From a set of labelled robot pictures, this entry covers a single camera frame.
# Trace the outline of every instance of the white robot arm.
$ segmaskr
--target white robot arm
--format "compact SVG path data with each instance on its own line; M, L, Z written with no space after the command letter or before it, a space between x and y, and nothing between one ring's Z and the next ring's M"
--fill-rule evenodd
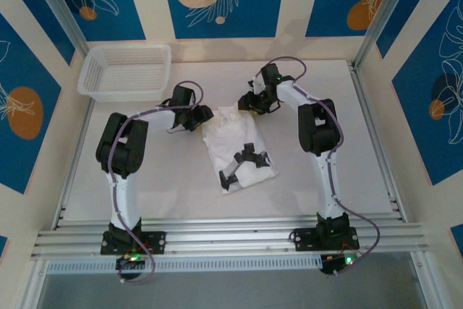
M280 101L291 106L293 110L298 112L299 107L304 106L308 103L307 98L294 89L292 81L285 81L276 86L276 95ZM316 97L307 94L309 97L316 99ZM318 191L318 213L324 219L331 217L332 219L342 216L344 210L342 210L331 194L330 180L327 170L327 157L329 151L324 151L316 156L314 153L309 153L309 159L314 168L314 172L317 179L317 191ZM341 200L341 194L338 183L338 174L336 170L336 153L331 155L331 166L333 170L333 181L334 187L336 188L336 196Z
M338 204L341 191L335 150L341 135L333 118L336 117L334 102L331 99L321 101L295 86L294 78L282 76L274 63L265 65L249 85L251 91L240 98L239 109L259 115L271 114L284 102L297 112L299 142L308 153L317 177L317 227L293 231L298 241L296 250L341 250L345 244L358 249L355 228L350 227L348 215Z
M112 200L111 223L109 230L103 234L102 255L124 255L128 250L139 249L140 243L133 236L143 244L151 245L151 253L163 253L163 247L159 245L163 245L166 233L142 232L137 207L137 171L143 162L148 132L170 130L179 125L192 132L213 117L209 107L190 105L194 100L192 89L177 85L170 99L164 101L159 109L141 114L145 116L128 119L125 115L113 113L109 117L96 150L96 159L106 173ZM109 171L110 157L112 173Z
M158 111L140 119L148 123L149 132L166 131L174 127L175 113L171 110ZM125 224L130 229L134 229L141 218L137 206L137 173L127 175L125 178L120 174L115 174L115 176L117 180L116 199L119 211ZM112 187L113 179L109 173L106 173L106 178L108 179L109 187ZM111 223L117 228L124 229L114 210L113 195L111 195L111 207Z

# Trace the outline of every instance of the black bracket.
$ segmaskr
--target black bracket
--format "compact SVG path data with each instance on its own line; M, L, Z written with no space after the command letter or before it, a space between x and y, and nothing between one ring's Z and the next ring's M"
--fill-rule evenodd
M296 251L337 251L346 246L350 250L360 249L357 231L349 225L346 213L335 219L323 219L318 214L317 217L317 227L296 228L291 232L289 239Z
M209 106L197 105L192 109L187 108L191 102L196 102L194 90L183 86L175 86L172 97L162 103L162 106L185 106L184 109L174 110L175 120L172 128L182 125L186 130L192 132L201 124L213 118L214 114Z
M324 99L322 102L336 116L333 101ZM321 105L303 104L297 108L297 116L299 143L305 152L320 156L323 152L332 150L339 143L341 135L336 124ZM324 123L317 125L316 119L321 119Z
M254 94L253 91L246 93L238 100L239 110L255 111L258 115L271 114L279 109L279 106L277 106L275 109L270 110L273 103L279 103L276 86L284 81L294 80L292 76L282 76L275 63L265 65L260 70L260 73L266 86L265 90L259 94ZM252 81L249 81L248 84L251 88L254 87Z
M261 153L255 153L254 151L254 143L245 144L245 149L243 151L236 152L234 154L233 158L237 162L237 166L232 170L231 174L227 177L223 170L218 172L218 177L220 179L222 188L228 191L231 184L238 182L238 178L235 175L235 172L246 161L253 162L256 168L270 166L270 164L267 162L268 154L265 151Z
M127 120L123 114L113 113L108 119L101 136L100 143L96 149L96 160L101 163L101 168L106 173L109 171L109 152L116 139L119 129ZM119 141L114 151L111 163L114 173L123 179L131 173L135 173L142 165L145 155L146 135L148 134L148 123L142 120L132 120L125 127L122 137L127 141Z
M165 232L142 232L141 220L134 227L132 233L147 247L153 255L163 255L166 248ZM101 255L126 255L127 253L137 253L144 255L145 251L133 240L127 231L109 224L109 230L103 233L101 242Z

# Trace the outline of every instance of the wall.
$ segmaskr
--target wall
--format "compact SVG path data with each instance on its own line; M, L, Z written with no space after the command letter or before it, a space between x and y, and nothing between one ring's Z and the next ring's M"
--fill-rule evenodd
M435 180L433 185L432 177L430 178L428 175L417 148L417 139L423 136L424 132L421 134L412 133L396 94L396 89L391 83L401 67L408 62L407 59L410 54L418 46L448 2L449 0L421 0L384 59L381 58L377 48L370 52L360 71L360 78L370 96L381 140L391 161L394 177L397 180L409 220L422 223L455 308L460 308L463 301L461 292L461 288L463 288L463 259L449 229L463 223L463 172L452 174L441 181ZM421 62L423 67L426 67L428 60L426 55L417 57L416 60ZM413 89L418 90L430 79L436 79L435 76L430 76L426 71L421 70L419 64L416 67L416 73L419 75L415 76L413 73L409 75L409 78L416 79L419 84L419 86L410 86L411 92ZM421 98L429 98L427 103L431 102L427 93L425 96L418 95L410 98L413 98L417 105ZM429 127L429 132L437 131L440 126L441 124L435 123L433 127ZM435 146L434 141L428 141L426 145L433 148ZM449 157L460 156L461 158L461 155L462 145L455 145L454 155L449 155ZM438 163L441 163L442 166L446 165L447 158L441 158L439 153L435 153L435 156Z
M76 91L77 76L82 66L78 55L69 66L22 0L0 0L0 12L61 88L27 188L24 192L17 192L0 185L0 235L8 238L0 263L0 303L2 308L13 308L16 297L20 295L17 289L37 233L41 229L49 229L54 217L87 98ZM19 65L30 63L27 57L16 58L23 58ZM9 76L10 72L2 72L2 82L22 78ZM0 122L5 124L7 118ZM0 134L2 141L4 136L5 133ZM12 157L11 161L14 166L15 158Z
M42 27L39 0L24 0ZM353 59L381 0L65 0L87 41L147 40L174 62Z

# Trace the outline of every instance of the white table surface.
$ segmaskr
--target white table surface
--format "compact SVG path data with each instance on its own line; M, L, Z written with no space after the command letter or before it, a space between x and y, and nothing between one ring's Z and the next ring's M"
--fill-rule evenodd
M338 150L341 199L360 213L388 213L391 204L345 61L306 61L299 85L334 100L345 143ZM171 67L164 94L182 80L205 91L203 103L229 106L248 91L247 81L265 62L180 63ZM297 62L278 62L280 73L297 76ZM112 112L126 115L152 109L156 102L95 103L64 218L109 220L109 186L95 150ZM222 195L202 132L148 134L145 159L137 173L138 204L144 218L246 218L296 216L317 211L317 192L307 154L297 139L297 115L284 104L274 114L255 117L279 175L239 192Z

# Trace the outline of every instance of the purple cable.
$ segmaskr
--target purple cable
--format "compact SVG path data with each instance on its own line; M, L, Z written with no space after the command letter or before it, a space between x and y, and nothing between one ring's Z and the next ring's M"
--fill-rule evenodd
M294 79L294 82L298 81L298 79L300 79L301 77L303 77L303 76L305 75L305 73L307 72L307 65L305 65L305 63L304 63L301 59L299 59L299 58L297 58L297 57L293 57L293 56L280 56L280 57L276 57L276 58L272 59L271 61L268 61L267 64L271 64L271 63L273 63L273 62L280 61L280 60L282 60L282 59L292 59L292 60L294 60L294 61L298 61L298 62L299 62L300 64L302 64L302 66L304 67L304 71L302 72L301 75L299 75L298 77L296 77L296 78Z
M195 106L199 105L201 103L201 101L203 101L203 97L204 97L204 90L201 86L199 86L199 84L197 84L196 82L194 81L189 81L189 80L185 80L185 81L182 81L180 83L178 83L176 86L180 86L180 85L184 85L185 83L191 83L193 85L195 85L196 87L199 88L200 92L201 92L201 98L199 99L199 101L195 102L194 104L192 105L189 105L189 106L167 106L167 107L157 107L156 109L151 109L151 110L147 110L147 111L144 111L144 112L140 112L139 114L136 114L136 115L132 115L131 117L127 118L125 120L125 122L122 124L122 126L119 128L119 131L117 132L116 134L116 138L114 139L114 142L111 146L111 150L109 151L109 157L108 157L108 163L112 163L113 161L113 156L114 156L114 151L116 150L116 146L117 146L117 143L119 142L119 140L121 139L121 136L122 136L122 133L123 131L125 130L125 128L127 127L127 125L134 119L138 119L142 116L146 116L146 115L149 115L149 114L153 114L155 112L158 112L158 111L165 111L165 110L178 110L178 109L191 109L191 108L194 108ZM121 223L121 225L124 227L124 229L126 230L126 232L129 234L129 236L131 236L133 238L133 240L143 249L143 251L145 251L146 255L148 255L148 257L150 258L150 262L151 264L153 264L153 267L151 269L151 272L148 274L147 277L145 277L144 279L141 279L141 280L135 280L135 281L127 281L125 279L122 278L121 276L121 273L122 273L122 267L119 269L119 273L118 273L118 276L119 278L123 281L123 282L127 282L129 284L142 284L144 282L147 282L148 280L150 280L153 276L154 276L154 269L155 269L155 266L156 266L156 262L154 261L154 258L153 258L153 255L151 254L151 252L149 251L149 249L143 244L143 242L130 230L130 228L127 226L127 224L125 223L124 219L122 218L121 216L121 212L119 211L119 206L117 204L117 179L116 179L116 176L114 175L114 172L113 172L113 169L112 169L112 166L108 166L108 172L109 172L109 175L111 175L111 178L113 180L113 204L114 204L114 211L116 211L116 214L117 214L117 218L119 220L119 222Z
M272 59L271 61L269 61L267 64L270 64L270 63L273 63L274 61L278 61L280 59L292 59L294 61L297 61L299 62L300 64L302 64L302 66L304 67L304 72L299 75L298 77L296 77L292 83L292 87L299 93L301 93L304 97L306 97L307 100L309 101L312 101L314 103L317 103L318 105L320 105L323 109L325 109L325 111L328 113L328 115L330 115L330 117L333 119L334 121L334 124L336 125L336 128L338 129L339 131L339 143L329 152L328 156L327 156L327 163L328 163L328 176L329 176L329 180L330 180L330 187L331 187L331 197L334 199L334 201L336 202L336 204L338 204L342 209L344 209L347 213L350 213L351 215L354 215L356 217L358 217L359 219L362 219L363 221L366 221L367 223L371 224L373 226L373 228L376 230L376 240L375 242L373 243L373 245L367 250L365 251L365 253L363 253L355 262L354 264L357 264L358 262L360 262L362 259L364 259L366 256L368 256L372 251L373 249L378 246L378 243L379 243L379 240L381 238L381 232L379 230L379 227L378 225L372 221L371 219L369 219L368 217L365 217L359 213L356 213L355 211L352 211L350 210L349 208L347 208L344 204L341 203L341 201L336 198L336 189L334 187L334 179L333 179L333 169L331 168L331 156L333 155L333 153L336 152L336 150L344 143L344 133L342 132L342 128L341 128L341 125L339 124L339 121L338 119L336 118L336 116L334 116L334 113L327 107L327 105L324 104L324 102L322 102L321 100L319 99L315 99L315 98L311 98L309 97L306 92L299 88L298 86L296 86L296 82L298 81L298 79L300 79L302 76L305 75L305 73L307 72L307 65L305 65L305 63L303 62L303 60L297 58L297 57L294 57L294 56L280 56L280 57L276 57L275 59ZM347 269L349 269L350 267L346 267L344 269L342 269L340 273L343 273L344 271L346 271Z

